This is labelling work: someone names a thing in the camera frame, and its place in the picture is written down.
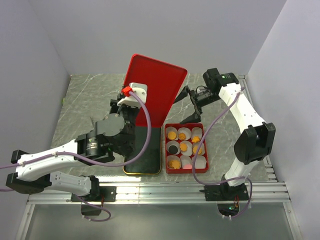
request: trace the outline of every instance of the red box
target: red box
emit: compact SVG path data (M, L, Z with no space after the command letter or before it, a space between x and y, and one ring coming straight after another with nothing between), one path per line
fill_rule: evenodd
M204 131L204 126L201 124L201 123L186 123L186 124L179 124L179 123L167 123L165 126L164 126L164 134L165 134L165 170L166 170L166 173L167 174L192 174L192 169L170 169L168 168L168 163L167 163L167 156L170 156L170 155L173 155L173 154L170 154L168 151L167 151L167 143L170 141L167 136L166 136L166 128L168 127L174 127L176 128L177 130L179 128L187 128L187 129L190 129L192 130L193 128L201 128L202 129L202 136L204 135L205 131ZM179 144L182 142L180 139L176 140L176 142L178 142ZM207 146L206 146L206 140L204 140L203 142L203 145L204 145L204 154L202 156L204 156L205 158L205 161L206 161L206 165L205 165L205 168L196 168L195 169L195 172L197 174L204 174L206 171L208 171L209 169L209 162L208 162L208 155L207 155ZM181 152L177 155L175 155L177 157L181 157L182 154Z

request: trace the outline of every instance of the gray marble countertop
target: gray marble countertop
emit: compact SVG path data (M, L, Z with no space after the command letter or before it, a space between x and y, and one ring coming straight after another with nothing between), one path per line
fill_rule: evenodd
M101 120L110 109L110 99L116 99L118 90L124 82L124 74L89 74L73 75L66 93L65 101L52 140L52 148L63 145L78 135L93 129L92 122ZM183 86L195 89L203 85L202 74L188 74ZM202 124L208 127L212 120L226 107L221 100L203 107ZM165 123L179 123L191 115L194 107L190 98L174 104ZM240 136L239 127L233 115L228 112L211 129L206 139L209 170L199 173L204 181L218 181L230 168L235 159L233 146ZM122 167L84 166L64 168L61 171L74 176L95 175L100 181L115 182L193 182L192 174L167 174L165 170L165 149L162 147L162 170L158 175L127 176ZM114 154L114 163L121 163L124 158ZM265 182L268 175L263 161L252 171L250 178L256 182Z

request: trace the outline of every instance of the red connector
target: red connector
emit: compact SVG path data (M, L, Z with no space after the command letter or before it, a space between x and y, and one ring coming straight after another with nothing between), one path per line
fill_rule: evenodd
M129 92L132 91L132 88L129 87L129 86L126 86L125 88L122 89L122 92L123 94L126 96L126 97L130 97L131 95L129 94Z

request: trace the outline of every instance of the gray floor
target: gray floor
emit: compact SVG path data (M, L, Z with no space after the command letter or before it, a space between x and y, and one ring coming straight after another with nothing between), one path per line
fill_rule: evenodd
M78 135L93 129L92 121L101 120L108 112L110 99L116 99L118 90L124 82L124 74L73 75L66 94L64 105L52 140L52 147L57 147L75 139ZM202 74L188 74L183 86L195 89L203 85ZM206 128L211 121L226 107L217 101L203 108L202 123ZM172 106L165 123L179 123L194 112L189 98ZM229 112L212 128L206 139L209 158L209 170L199 174L202 180L220 180L235 159L233 146L239 137L238 125ZM165 150L162 149L162 163L165 162ZM115 163L123 162L123 157L116 155ZM108 177L108 181L176 182L194 181L192 174L166 174L164 168L158 175L126 176L121 167L85 166L63 169L62 172L75 176L95 175ZM268 175L261 161L251 172L253 181L267 181Z
M232 221L221 218L216 204L106 207L112 214L109 221L88 222L81 218L80 205L36 205L26 239L293 239L282 203L253 203L251 209Z

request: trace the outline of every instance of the white wall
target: white wall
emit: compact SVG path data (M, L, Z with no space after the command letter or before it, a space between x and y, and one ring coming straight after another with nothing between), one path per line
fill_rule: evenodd
M320 1L288 0L248 78L253 103L276 127L271 154L305 239L320 238Z
M0 1L0 166L50 147L68 73L26 0ZM0 171L0 188L7 174ZM28 196L0 192L0 239L15 239Z
M71 74L125 73L140 53L247 74L286 0L29 0Z

